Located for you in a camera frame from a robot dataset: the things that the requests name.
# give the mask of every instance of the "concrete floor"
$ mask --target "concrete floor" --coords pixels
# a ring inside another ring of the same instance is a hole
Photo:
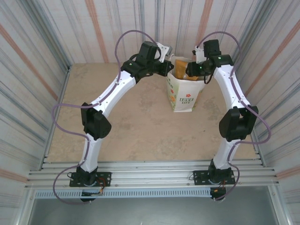
[[[82,105],[96,99],[118,73],[116,64],[72,66],[63,103]],[[193,112],[172,112],[166,78],[142,79],[112,110],[110,134],[102,145],[99,161],[157,161],[212,159],[221,136],[219,121],[225,102],[215,79],[204,88]],[[84,134],[80,109],[62,107],[58,123]],[[79,161],[84,139],[55,129],[48,162]],[[241,145],[235,158],[255,158],[252,145]]]

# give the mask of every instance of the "shopping bag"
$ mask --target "shopping bag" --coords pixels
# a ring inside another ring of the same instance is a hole
[[[170,61],[174,66],[176,66],[176,60],[184,62],[194,61],[171,55]],[[204,80],[188,80],[189,78],[186,74],[184,74],[183,79],[177,79],[175,71],[176,67],[167,76],[167,94],[172,110],[174,112],[191,112],[196,107],[196,102],[205,86]]]

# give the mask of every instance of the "corrugated metal wall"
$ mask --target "corrugated metal wall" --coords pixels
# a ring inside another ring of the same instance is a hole
[[[272,137],[260,150],[275,167],[294,224],[300,224],[300,1],[266,6],[243,44],[238,79],[271,126]],[[261,122],[255,132],[259,140],[267,137]]]
[[[11,224],[28,172],[38,169],[67,71],[23,3],[0,2],[1,225]]]
[[[127,30],[141,30],[171,45],[176,55],[191,57],[205,34],[227,31],[245,38],[263,0],[34,0],[51,34],[72,63],[115,62],[114,47]],[[235,43],[216,35],[221,48]],[[126,35],[119,45],[121,61],[139,51],[145,37]]]

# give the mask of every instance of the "floor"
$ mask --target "floor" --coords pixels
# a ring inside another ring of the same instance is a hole
[[[72,66],[63,103],[82,105],[96,99],[116,77],[116,64]],[[158,161],[212,159],[221,136],[218,123],[226,113],[217,82],[212,79],[201,93],[193,112],[172,112],[166,78],[142,79],[112,110],[110,134],[99,161]],[[58,123],[83,134],[80,109],[62,107]],[[55,129],[48,162],[79,161],[84,139]],[[235,158],[255,158],[251,145],[241,145]]]
[[[38,199],[30,224],[278,225],[278,221],[267,187],[237,187],[223,202],[170,197],[96,199],[91,205],[66,205],[57,199]]]

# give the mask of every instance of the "purple cable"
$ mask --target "purple cable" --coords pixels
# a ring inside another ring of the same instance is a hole
[[[88,156],[89,149],[90,149],[90,139],[89,139],[89,137],[88,137],[87,135],[82,135],[82,134],[80,134],[80,133],[68,131],[68,130],[62,128],[60,125],[58,125],[58,123],[56,122],[55,117],[54,117],[55,109],[56,109],[57,107],[59,107],[59,106],[68,106],[68,107],[80,108],[80,109],[89,109],[89,108],[93,108],[93,107],[95,107],[95,106],[101,104],[101,103],[102,103],[102,102],[103,102],[103,101],[104,101],[104,100],[105,100],[105,99],[113,92],[113,90],[117,87],[118,82],[120,81],[120,78],[121,78],[121,63],[120,63],[119,57],[118,57],[118,55],[117,55],[118,45],[119,45],[119,42],[121,41],[121,39],[122,39],[126,34],[128,34],[128,33],[130,33],[130,32],[141,33],[141,34],[147,36],[153,43],[156,43],[155,40],[154,40],[153,38],[151,38],[148,34],[142,32],[142,31],[140,31],[140,30],[128,30],[128,31],[126,31],[125,33],[123,33],[123,34],[119,37],[119,39],[118,39],[118,41],[117,41],[117,43],[116,43],[116,47],[115,47],[115,49],[114,49],[114,55],[115,55],[115,57],[116,57],[116,60],[117,60],[117,63],[118,63],[118,68],[119,68],[119,74],[118,74],[117,82],[114,84],[114,86],[112,87],[112,89],[111,89],[111,90],[110,90],[110,91],[109,91],[102,99],[100,99],[100,101],[99,101],[98,103],[96,103],[96,104],[94,104],[94,105],[89,105],[89,106],[70,105],[70,104],[60,103],[60,104],[56,104],[56,105],[52,108],[52,112],[51,112],[52,121],[53,121],[53,123],[55,124],[55,126],[56,126],[58,129],[62,130],[62,131],[65,132],[65,133],[71,134],[71,135],[77,135],[77,136],[84,137],[84,138],[86,138],[86,139],[88,140],[87,147],[86,147],[86,152],[85,152],[83,161],[82,161],[81,163],[77,164],[77,165],[74,165],[74,166],[71,166],[71,167],[68,167],[68,168],[64,169],[64,170],[61,171],[59,174],[57,174],[56,178],[54,179],[53,186],[52,186],[53,193],[54,193],[55,197],[56,197],[58,200],[60,200],[61,202],[65,203],[65,204],[69,204],[69,205],[83,205],[83,204],[89,203],[89,202],[80,202],[80,203],[79,203],[79,202],[67,202],[67,201],[61,199],[61,198],[57,195],[57,193],[56,193],[56,191],[55,191],[55,184],[56,184],[57,179],[59,178],[59,176],[61,176],[65,171],[70,170],[70,169],[73,169],[73,168],[77,168],[77,167],[82,166],[82,165],[84,164],[84,162],[85,162],[85,160],[86,160],[86,158],[87,158],[87,156]]]
[[[197,47],[199,47],[200,44],[201,44],[206,38],[208,38],[209,36],[211,36],[211,35],[213,35],[213,34],[226,34],[226,35],[232,37],[233,40],[235,41],[235,43],[237,44],[238,49],[239,49],[239,52],[240,52],[240,58],[239,58],[238,62],[237,62],[236,64],[233,65],[233,68],[232,68],[232,70],[231,70],[231,72],[230,72],[230,78],[231,78],[230,81],[231,81],[233,90],[234,90],[235,94],[237,95],[237,97],[238,97],[240,103],[241,103],[246,109],[248,109],[254,116],[256,116],[256,117],[257,117],[257,118],[258,118],[258,119],[266,126],[266,128],[267,128],[267,130],[268,130],[268,132],[269,132],[269,133],[268,133],[268,137],[267,137],[265,140],[261,141],[261,142],[246,142],[246,141],[239,141],[239,142],[236,142],[236,143],[232,146],[232,148],[230,149],[230,152],[229,152],[229,154],[228,154],[228,157],[227,157],[227,162],[228,162],[228,164],[229,164],[230,166],[236,168],[236,170],[238,171],[238,177],[237,177],[237,179],[236,179],[235,184],[232,186],[232,188],[231,188],[228,192],[226,192],[226,193],[225,193],[224,195],[222,195],[221,197],[215,199],[215,200],[221,200],[222,198],[224,198],[225,196],[229,195],[229,194],[233,191],[233,189],[237,186],[237,184],[238,184],[238,182],[239,182],[239,179],[240,179],[240,170],[239,170],[239,168],[238,168],[236,165],[233,165],[233,164],[230,163],[230,156],[232,155],[232,152],[233,152],[235,146],[236,146],[237,144],[242,144],[242,143],[244,143],[244,144],[263,144],[263,143],[266,143],[266,142],[271,138],[271,134],[272,134],[272,133],[271,133],[271,128],[270,128],[270,126],[267,124],[267,122],[266,122],[260,115],[258,115],[254,110],[252,110],[247,104],[245,104],[245,103],[241,100],[241,97],[240,97],[240,95],[239,95],[239,93],[238,93],[238,90],[236,89],[236,86],[235,86],[235,84],[234,84],[234,82],[233,82],[232,76],[233,76],[233,73],[234,73],[234,71],[235,71],[235,68],[240,64],[240,62],[241,62],[241,60],[242,60],[242,50],[241,50],[241,46],[240,46],[238,40],[235,38],[235,36],[233,36],[233,35],[230,34],[230,33],[224,32],[224,31],[215,31],[215,32],[212,32],[212,33],[208,34],[207,36],[205,36],[205,37],[199,42],[199,44],[197,45]]]

